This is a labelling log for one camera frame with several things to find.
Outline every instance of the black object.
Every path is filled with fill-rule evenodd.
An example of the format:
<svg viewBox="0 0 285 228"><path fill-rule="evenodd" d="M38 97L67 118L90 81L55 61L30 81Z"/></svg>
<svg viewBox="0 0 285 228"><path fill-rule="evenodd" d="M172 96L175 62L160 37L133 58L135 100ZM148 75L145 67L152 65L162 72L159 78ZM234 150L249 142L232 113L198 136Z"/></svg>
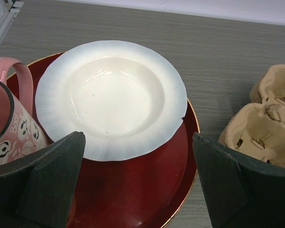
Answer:
<svg viewBox="0 0 285 228"><path fill-rule="evenodd" d="M285 168L199 133L193 148L213 228L285 228Z"/></svg>
<svg viewBox="0 0 285 228"><path fill-rule="evenodd" d="M0 166L0 228L65 228L85 149L83 133Z"/></svg>

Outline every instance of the red plate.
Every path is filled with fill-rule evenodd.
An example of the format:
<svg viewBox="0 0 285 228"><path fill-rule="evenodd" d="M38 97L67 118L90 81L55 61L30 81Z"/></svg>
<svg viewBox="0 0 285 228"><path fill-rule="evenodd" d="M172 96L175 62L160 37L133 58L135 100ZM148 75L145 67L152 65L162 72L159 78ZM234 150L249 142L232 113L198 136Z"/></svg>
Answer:
<svg viewBox="0 0 285 228"><path fill-rule="evenodd" d="M61 54L29 64L34 96L44 71ZM12 76L7 84L18 97L18 80ZM33 115L37 120L35 108ZM118 162L83 159L75 190L75 215L71 213L69 228L167 226L189 196L197 174L194 132L200 129L188 100L184 124L156 151Z"/></svg>

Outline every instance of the black mug rim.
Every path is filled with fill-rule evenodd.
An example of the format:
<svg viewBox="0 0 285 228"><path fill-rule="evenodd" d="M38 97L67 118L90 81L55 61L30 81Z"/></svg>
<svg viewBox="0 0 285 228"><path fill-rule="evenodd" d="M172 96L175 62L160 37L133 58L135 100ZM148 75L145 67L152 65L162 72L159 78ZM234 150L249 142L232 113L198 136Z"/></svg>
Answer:
<svg viewBox="0 0 285 228"><path fill-rule="evenodd" d="M7 119L7 122L5 123L3 129L0 132L0 138L2 138L2 136L5 134L5 132L7 131L8 127L10 126L11 120L13 118L14 115L14 111L15 111L15 103L14 103L14 98L13 98L13 94L10 91L10 89L0 81L0 86L4 89L4 91L7 93L8 98L9 98L9 117Z"/></svg>

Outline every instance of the tabletop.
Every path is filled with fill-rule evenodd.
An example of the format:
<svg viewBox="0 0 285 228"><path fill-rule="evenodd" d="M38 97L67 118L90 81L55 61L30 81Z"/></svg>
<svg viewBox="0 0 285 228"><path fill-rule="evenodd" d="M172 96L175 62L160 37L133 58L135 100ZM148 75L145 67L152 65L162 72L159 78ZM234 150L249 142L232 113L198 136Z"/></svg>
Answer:
<svg viewBox="0 0 285 228"><path fill-rule="evenodd" d="M249 103L253 84L285 64L285 26L54 0L26 0L0 56L28 64L95 40L125 40L160 53L180 73L200 130L211 139ZM170 228L210 228L200 181Z"/></svg>

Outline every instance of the plate center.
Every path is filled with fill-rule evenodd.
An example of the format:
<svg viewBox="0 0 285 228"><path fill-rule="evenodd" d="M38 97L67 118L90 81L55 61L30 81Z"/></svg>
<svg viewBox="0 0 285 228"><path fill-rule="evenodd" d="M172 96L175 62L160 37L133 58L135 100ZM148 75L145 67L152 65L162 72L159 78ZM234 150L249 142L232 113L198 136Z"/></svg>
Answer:
<svg viewBox="0 0 285 228"><path fill-rule="evenodd" d="M105 57L75 70L66 86L70 119L84 133L126 136L148 128L162 112L156 75L133 60Z"/></svg>

